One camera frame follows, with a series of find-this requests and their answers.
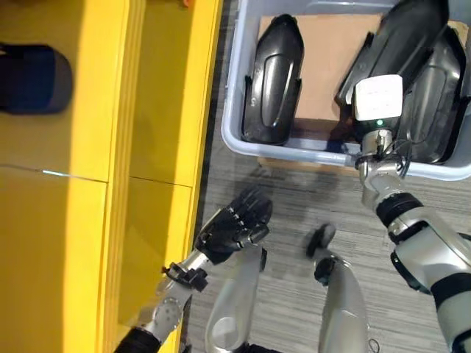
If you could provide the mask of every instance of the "yellow cabinet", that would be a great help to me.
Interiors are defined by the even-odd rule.
[[[5,352],[93,352],[107,185],[0,168]]]
[[[61,114],[0,113],[5,351],[111,352],[188,253],[221,5],[0,0],[0,41],[49,44],[74,74]]]

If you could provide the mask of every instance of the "cardboard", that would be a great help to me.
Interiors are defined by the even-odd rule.
[[[262,17],[260,34],[272,19]],[[339,122],[339,107],[333,97],[367,32],[376,32],[381,16],[298,15],[296,19],[305,51],[293,135],[326,139]]]

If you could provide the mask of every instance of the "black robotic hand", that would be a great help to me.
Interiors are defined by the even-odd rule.
[[[195,247],[214,265],[223,263],[233,252],[265,238],[271,216],[272,201],[258,186],[247,188],[206,223]]]

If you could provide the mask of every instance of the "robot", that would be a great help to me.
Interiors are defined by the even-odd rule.
[[[391,261],[397,272],[409,287],[434,297],[450,352],[471,353],[471,237],[454,232],[404,188],[408,161],[397,153],[394,140],[403,99],[400,80],[398,75],[364,79],[353,94],[354,127],[361,141],[356,168],[364,187],[362,203],[387,228],[395,244]],[[115,352],[157,352],[179,324],[193,291],[204,290],[207,270],[236,253],[236,265],[210,315],[206,351],[276,353],[247,342],[258,274],[266,260],[259,241],[269,233],[271,212],[271,201],[257,188],[220,209],[202,228],[190,256],[165,270],[155,301],[141,310],[138,323]],[[319,353],[365,353],[364,299],[350,264],[328,249],[334,233],[332,226],[323,226],[306,252],[315,262],[316,280],[327,286]]]

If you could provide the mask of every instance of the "yellow panel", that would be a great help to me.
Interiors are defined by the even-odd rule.
[[[0,168],[2,350],[94,352],[106,184]]]
[[[190,195],[191,189],[184,186],[131,178],[118,309],[121,325],[130,325],[152,297],[161,268],[183,258]],[[172,339],[168,343],[176,344]],[[175,352],[177,347],[167,349]]]
[[[222,1],[148,1],[131,175],[194,186]]]
[[[0,114],[0,164],[107,180],[127,2],[0,1],[2,42],[53,46],[74,72],[74,97],[66,111]]]

